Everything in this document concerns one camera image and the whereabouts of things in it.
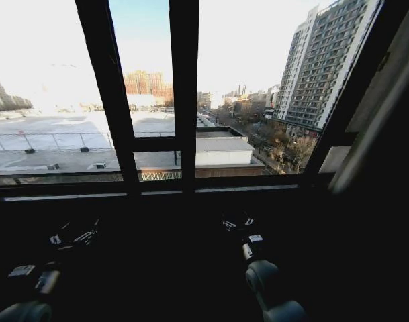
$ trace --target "metal fence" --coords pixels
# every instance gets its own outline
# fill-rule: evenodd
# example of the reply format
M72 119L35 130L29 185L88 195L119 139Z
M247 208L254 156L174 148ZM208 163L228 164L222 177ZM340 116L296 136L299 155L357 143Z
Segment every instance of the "metal fence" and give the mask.
M137 132L136 137L174 136L175 132ZM111 134L93 133L27 133L0 134L0 151L35 150L112 150Z

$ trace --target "sky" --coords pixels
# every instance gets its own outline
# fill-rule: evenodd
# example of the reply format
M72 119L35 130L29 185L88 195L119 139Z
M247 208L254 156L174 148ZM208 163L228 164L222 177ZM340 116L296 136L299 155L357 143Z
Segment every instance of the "sky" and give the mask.
M249 90L280 83L296 27L311 8L332 2L201 0L198 90L226 93L239 83ZM162 72L171 82L169 1L109 3L124 74ZM60 79L70 70L71 79ZM46 79L53 87L98 95L73 0L0 1L0 79L12 95L39 95Z

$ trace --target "black window frame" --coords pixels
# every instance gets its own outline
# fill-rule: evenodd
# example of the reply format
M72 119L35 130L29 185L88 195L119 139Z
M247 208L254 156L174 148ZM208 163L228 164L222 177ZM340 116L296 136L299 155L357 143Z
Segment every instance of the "black window frame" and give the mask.
M127 193L137 197L150 191L195 193L203 189L253 188L263 186L326 186L334 174L319 169L333 146L351 146L357 133L346 133L350 119L365 94L379 63L386 54L398 27L409 10L409 1L385 1L357 57L348 81L335 103L332 115L302 174L243 176L223 178L195 177L195 131L197 97L197 55L199 0L170 0L171 51L175 102L175 137L137 138L131 122L124 78L116 44L109 0L75 0L87 48L103 101L113 145L120 165L122 182L78 182L71 184L19 184L0 186L0 197L33 195L76 195ZM181 151L182 178L140 182L134 152ZM98 176L100 172L70 174L30 174L27 176ZM23 178L3 175L0 178Z

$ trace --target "apartment building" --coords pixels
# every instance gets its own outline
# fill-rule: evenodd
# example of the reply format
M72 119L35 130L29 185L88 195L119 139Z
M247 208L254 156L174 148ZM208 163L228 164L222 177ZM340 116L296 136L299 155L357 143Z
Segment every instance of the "apartment building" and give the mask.
M288 123L289 135L315 136L325 126L378 4L378 0L339 0L316 12L298 75L292 83L289 70L293 68L293 55L289 53L281 83L283 95L279 94L273 114L274 119ZM297 34L298 31L293 37L294 46L300 37Z
M307 20L297 27L289 49L285 71L283 72L280 90L277 96L275 119L286 119L287 110L291 104L293 90L300 75L300 68L306 55L307 45L312 34L313 25L318 13L318 7L307 14Z

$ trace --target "white rooftop structure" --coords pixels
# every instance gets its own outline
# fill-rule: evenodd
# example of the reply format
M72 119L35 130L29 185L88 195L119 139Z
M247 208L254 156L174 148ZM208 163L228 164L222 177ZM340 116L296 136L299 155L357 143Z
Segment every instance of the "white rooftop structure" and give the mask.
M255 150L242 137L197 138L195 165L250 164Z

